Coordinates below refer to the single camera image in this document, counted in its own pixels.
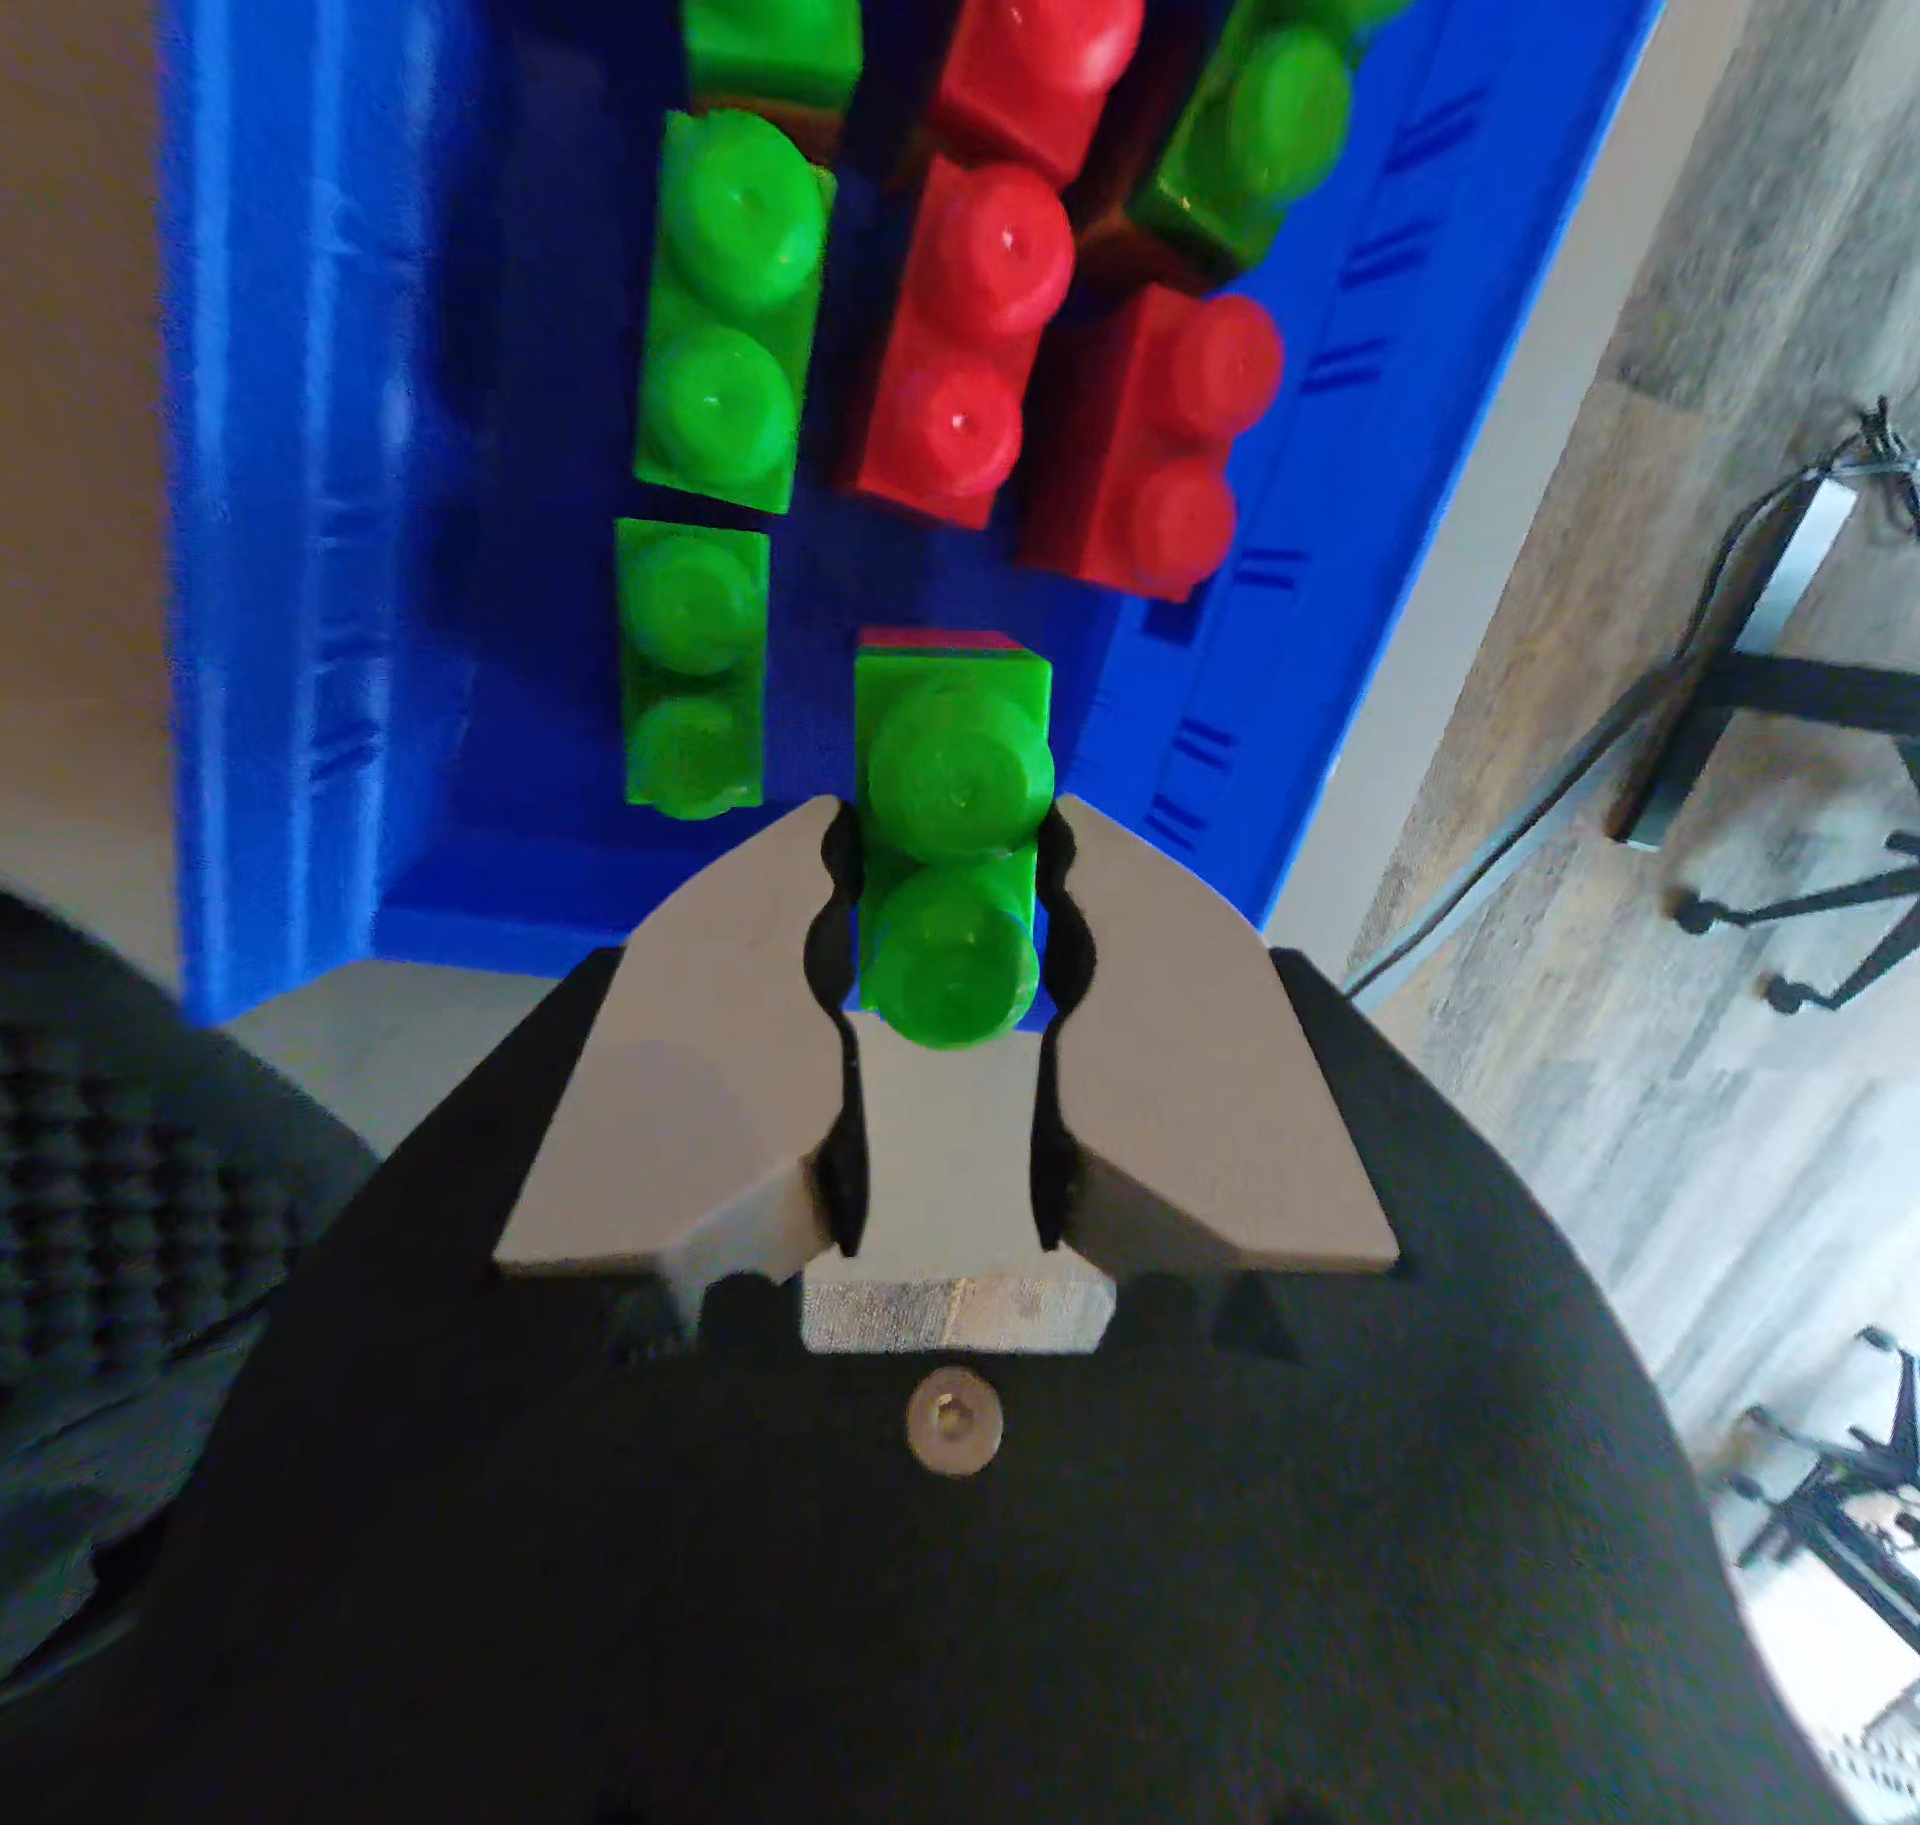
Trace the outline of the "black honeycomb pad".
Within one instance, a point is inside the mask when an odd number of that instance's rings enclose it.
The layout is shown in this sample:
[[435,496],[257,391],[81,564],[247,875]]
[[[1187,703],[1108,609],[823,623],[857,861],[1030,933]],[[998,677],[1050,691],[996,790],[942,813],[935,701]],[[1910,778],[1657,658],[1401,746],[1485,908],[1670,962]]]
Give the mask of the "black honeycomb pad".
[[127,1636],[276,1289],[375,1163],[276,1070],[4,894],[7,1717]]

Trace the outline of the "blue plastic bin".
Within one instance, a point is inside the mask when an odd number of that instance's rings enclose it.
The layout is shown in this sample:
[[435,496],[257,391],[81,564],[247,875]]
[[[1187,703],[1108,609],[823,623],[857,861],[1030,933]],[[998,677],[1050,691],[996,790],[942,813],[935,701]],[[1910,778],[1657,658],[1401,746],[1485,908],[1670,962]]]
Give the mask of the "blue plastic bin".
[[[862,627],[1055,673],[1060,781],[1270,917],[1666,0],[1419,0],[1348,153],[1239,290],[1277,406],[1183,605],[832,485],[955,0],[862,0],[782,516],[632,473],[678,0],[158,0],[185,1001],[356,960],[559,978],[789,804],[852,788]],[[617,516],[769,531],[765,804],[623,801]]]

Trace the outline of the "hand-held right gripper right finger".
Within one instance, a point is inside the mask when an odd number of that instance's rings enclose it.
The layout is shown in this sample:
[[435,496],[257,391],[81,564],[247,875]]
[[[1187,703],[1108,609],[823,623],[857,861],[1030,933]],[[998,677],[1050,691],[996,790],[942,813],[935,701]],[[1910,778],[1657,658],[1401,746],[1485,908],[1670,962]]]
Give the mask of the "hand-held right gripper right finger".
[[1103,1275],[1377,1275],[1400,1245],[1261,938],[1084,799],[1039,829],[1028,1203]]

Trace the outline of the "black desk leg frame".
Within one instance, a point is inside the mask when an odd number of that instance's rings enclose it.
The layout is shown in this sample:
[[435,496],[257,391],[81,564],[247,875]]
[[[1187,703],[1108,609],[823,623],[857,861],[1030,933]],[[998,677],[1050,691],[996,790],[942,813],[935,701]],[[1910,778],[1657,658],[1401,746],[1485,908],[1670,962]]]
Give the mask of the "black desk leg frame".
[[1833,462],[1798,473],[1752,516],[1752,545],[1735,545],[1729,601],[1713,601],[1699,636],[1677,656],[1677,703],[1620,801],[1614,842],[1657,853],[1743,712],[1798,725],[1871,733],[1915,748],[1913,670],[1838,665],[1783,652],[1786,627],[1828,561],[1868,466]]

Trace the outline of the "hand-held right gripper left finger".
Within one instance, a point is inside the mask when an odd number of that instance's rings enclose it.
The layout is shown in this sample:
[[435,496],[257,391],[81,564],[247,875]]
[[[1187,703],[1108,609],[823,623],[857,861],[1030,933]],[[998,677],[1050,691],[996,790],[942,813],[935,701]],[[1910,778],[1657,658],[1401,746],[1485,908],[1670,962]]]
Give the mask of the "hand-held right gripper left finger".
[[851,804],[803,801],[619,954],[495,1243],[523,1280],[790,1280],[871,1216]]

